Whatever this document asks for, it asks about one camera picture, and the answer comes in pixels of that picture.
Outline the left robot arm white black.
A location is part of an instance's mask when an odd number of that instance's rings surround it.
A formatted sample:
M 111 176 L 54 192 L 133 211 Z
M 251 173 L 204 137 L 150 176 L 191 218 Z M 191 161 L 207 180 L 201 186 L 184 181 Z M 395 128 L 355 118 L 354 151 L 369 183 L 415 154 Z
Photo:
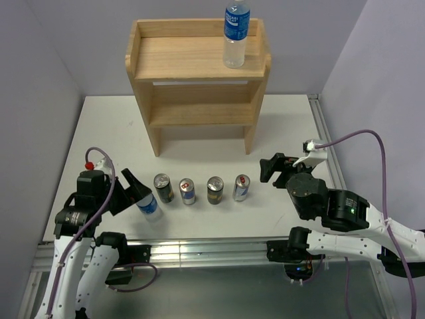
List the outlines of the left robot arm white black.
M 129 169 L 122 175 L 128 188 L 99 169 L 78 176 L 54 220 L 53 262 L 37 318 L 91 318 L 109 273 L 130 264 L 123 233 L 94 235 L 103 213 L 117 215 L 152 193 Z

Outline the aluminium mounting rail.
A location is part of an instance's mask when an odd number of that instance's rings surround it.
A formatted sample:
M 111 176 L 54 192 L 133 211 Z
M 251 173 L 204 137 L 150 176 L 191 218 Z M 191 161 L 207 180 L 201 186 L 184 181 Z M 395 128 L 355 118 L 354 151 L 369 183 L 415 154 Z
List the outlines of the aluminium mounting rail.
M 381 246 L 364 237 L 330 235 L 312 232 L 313 242 L 306 249 L 295 249 L 290 239 L 284 237 L 253 237 L 227 239 L 175 239 L 129 240 L 125 263 L 151 263 L 158 268 L 186 268 L 212 266 L 266 265 L 268 263 L 299 263 L 306 259 L 324 262 L 339 261 L 347 257 L 352 261 L 373 263 L 381 253 Z M 69 266 L 87 269 L 100 266 L 116 256 L 117 249 L 97 248 L 88 239 L 74 243 L 67 251 L 68 243 L 47 243 L 37 248 L 31 270 L 33 272 L 63 272 Z

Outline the black gold can right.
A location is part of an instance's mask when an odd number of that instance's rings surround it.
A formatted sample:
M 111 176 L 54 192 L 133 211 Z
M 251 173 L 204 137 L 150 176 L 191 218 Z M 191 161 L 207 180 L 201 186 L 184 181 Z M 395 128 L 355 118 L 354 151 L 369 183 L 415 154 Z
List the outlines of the black gold can right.
M 222 201 L 224 181 L 219 176 L 212 176 L 207 181 L 207 199 L 212 205 L 218 205 Z

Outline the Pocari Sweat bottle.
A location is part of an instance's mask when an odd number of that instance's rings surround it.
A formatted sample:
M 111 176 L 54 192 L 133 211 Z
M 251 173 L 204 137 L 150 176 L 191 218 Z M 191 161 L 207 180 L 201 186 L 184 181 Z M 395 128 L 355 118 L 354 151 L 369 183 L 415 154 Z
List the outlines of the Pocari Sweat bottle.
M 223 63 L 226 67 L 240 68 L 244 64 L 249 24 L 248 2 L 231 1 L 224 16 Z
M 139 200 L 136 205 L 150 223 L 158 222 L 163 216 L 163 211 L 152 193 Z

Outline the wooden two-tier shelf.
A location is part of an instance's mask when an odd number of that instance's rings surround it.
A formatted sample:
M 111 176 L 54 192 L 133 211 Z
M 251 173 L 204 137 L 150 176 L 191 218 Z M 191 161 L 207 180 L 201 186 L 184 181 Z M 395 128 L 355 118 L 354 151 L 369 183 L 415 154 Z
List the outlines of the wooden two-tier shelf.
M 153 153 L 161 131 L 181 126 L 240 126 L 246 153 L 268 83 L 272 55 L 264 22 L 250 20 L 244 64 L 222 61 L 222 19 L 140 19 L 125 63 Z

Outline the aluminium side rail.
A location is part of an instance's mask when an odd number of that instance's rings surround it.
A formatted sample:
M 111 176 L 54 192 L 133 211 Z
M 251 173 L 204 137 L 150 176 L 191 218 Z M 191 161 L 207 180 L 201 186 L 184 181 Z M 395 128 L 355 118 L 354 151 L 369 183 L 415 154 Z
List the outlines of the aluminium side rail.
M 325 186 L 323 181 L 313 183 L 313 192 L 307 195 L 307 216 L 311 219 L 319 217 L 323 227 L 334 231 L 362 229 L 367 206 L 358 195 L 346 190 L 334 148 L 328 148 L 327 152 L 327 167 L 334 188 Z

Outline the black gold can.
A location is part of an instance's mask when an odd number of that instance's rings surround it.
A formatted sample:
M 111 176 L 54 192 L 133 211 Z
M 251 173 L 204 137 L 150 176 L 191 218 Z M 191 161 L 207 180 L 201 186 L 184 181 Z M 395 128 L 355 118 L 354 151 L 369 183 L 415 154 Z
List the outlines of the black gold can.
M 207 181 L 207 199 L 212 205 L 218 205 L 222 201 L 224 181 L 219 176 L 212 176 Z
M 163 203 L 170 203 L 174 199 L 174 192 L 170 177 L 165 173 L 158 173 L 153 178 L 153 185 L 157 191 L 159 199 Z

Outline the black gold can left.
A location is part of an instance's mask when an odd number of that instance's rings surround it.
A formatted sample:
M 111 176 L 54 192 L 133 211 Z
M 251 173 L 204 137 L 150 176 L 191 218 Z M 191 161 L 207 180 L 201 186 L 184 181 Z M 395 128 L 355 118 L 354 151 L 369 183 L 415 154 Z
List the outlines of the black gold can left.
M 170 203 L 174 199 L 174 192 L 170 177 L 165 173 L 158 173 L 153 178 L 153 185 L 157 191 L 159 199 L 163 203 Z

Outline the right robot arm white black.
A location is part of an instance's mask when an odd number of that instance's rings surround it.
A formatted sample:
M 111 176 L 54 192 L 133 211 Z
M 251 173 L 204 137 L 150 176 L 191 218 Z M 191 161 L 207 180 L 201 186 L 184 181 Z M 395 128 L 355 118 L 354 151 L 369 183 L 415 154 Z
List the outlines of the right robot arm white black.
M 319 219 L 330 234 L 293 227 L 284 240 L 267 241 L 270 262 L 293 263 L 321 257 L 351 257 L 381 263 L 402 278 L 424 276 L 424 231 L 385 217 L 366 199 L 343 189 L 330 189 L 297 158 L 276 153 L 260 160 L 260 181 L 285 189 L 300 219 Z

